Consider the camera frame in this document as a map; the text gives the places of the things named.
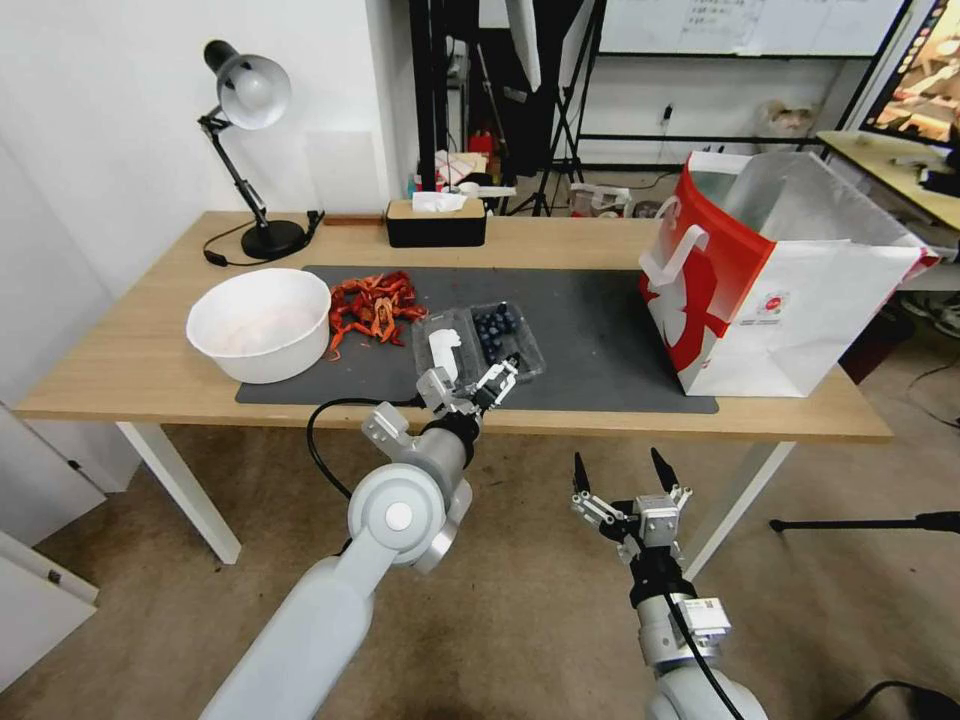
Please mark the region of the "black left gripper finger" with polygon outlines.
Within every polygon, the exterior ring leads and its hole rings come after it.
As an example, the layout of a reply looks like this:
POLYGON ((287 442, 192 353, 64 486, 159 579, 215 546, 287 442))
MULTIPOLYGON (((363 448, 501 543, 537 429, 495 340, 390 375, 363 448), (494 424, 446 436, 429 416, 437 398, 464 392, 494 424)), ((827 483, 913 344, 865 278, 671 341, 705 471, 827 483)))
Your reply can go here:
POLYGON ((519 371, 517 366, 510 360, 506 359, 493 365, 489 366, 487 371, 474 383, 467 384, 461 388, 457 388, 454 391, 456 397, 465 398, 471 402, 476 402, 476 388, 482 383, 485 379, 490 377, 496 377, 501 372, 508 372, 516 375, 516 385, 518 383, 519 371))
POLYGON ((476 388, 476 406, 480 411, 499 407, 516 385, 516 375, 501 372, 485 379, 476 388))

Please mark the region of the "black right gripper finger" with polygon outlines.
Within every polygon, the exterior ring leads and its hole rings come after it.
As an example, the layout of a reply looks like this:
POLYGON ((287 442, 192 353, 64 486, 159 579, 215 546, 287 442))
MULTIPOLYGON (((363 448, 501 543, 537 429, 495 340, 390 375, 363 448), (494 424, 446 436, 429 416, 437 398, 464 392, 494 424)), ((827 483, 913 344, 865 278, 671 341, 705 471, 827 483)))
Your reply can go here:
POLYGON ((657 517, 668 521, 670 525, 678 525, 683 510, 693 496, 693 490, 681 485, 673 466, 655 447, 650 449, 650 455, 662 490, 654 496, 651 507, 657 517))
POLYGON ((638 539, 638 514, 633 500, 608 502, 592 492, 580 452, 574 454, 571 507, 601 536, 620 545, 638 539))

